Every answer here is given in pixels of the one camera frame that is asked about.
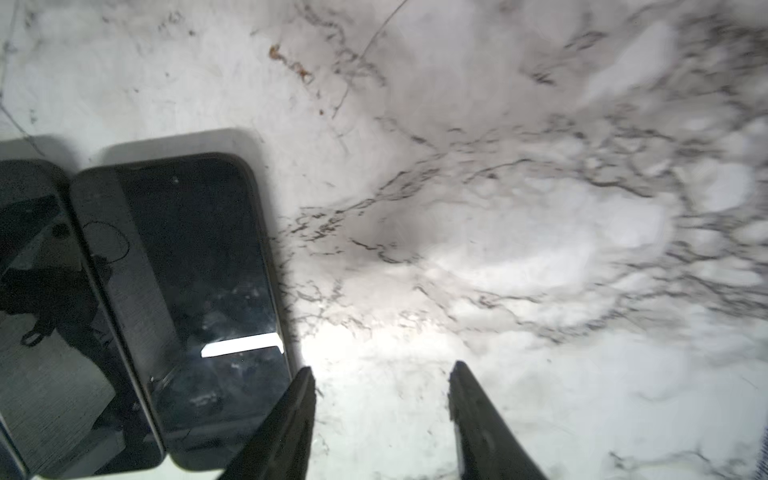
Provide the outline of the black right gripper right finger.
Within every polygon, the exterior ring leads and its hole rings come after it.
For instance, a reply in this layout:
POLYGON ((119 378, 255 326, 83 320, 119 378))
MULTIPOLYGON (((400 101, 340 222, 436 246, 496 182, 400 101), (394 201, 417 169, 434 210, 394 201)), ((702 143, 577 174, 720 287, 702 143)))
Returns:
POLYGON ((448 408, 462 479, 546 479, 463 361, 450 373, 448 408))

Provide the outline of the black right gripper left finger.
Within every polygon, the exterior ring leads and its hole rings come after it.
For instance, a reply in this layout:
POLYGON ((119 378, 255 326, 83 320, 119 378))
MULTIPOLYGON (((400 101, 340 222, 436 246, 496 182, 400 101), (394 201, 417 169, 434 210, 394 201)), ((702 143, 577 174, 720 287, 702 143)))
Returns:
POLYGON ((305 366, 219 479, 304 480, 311 456, 316 401, 315 377, 305 366))

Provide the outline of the black phone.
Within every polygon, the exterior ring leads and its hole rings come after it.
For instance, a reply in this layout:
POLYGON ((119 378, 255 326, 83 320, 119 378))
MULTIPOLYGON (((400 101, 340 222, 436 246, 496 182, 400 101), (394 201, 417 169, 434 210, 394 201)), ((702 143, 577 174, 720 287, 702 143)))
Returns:
POLYGON ((81 479, 151 469, 163 448, 44 161, 1 165, 1 475, 81 479))
POLYGON ((292 379, 281 341, 237 346, 281 330, 250 168, 222 153, 102 166, 69 195, 165 450, 188 471, 224 468, 292 379))

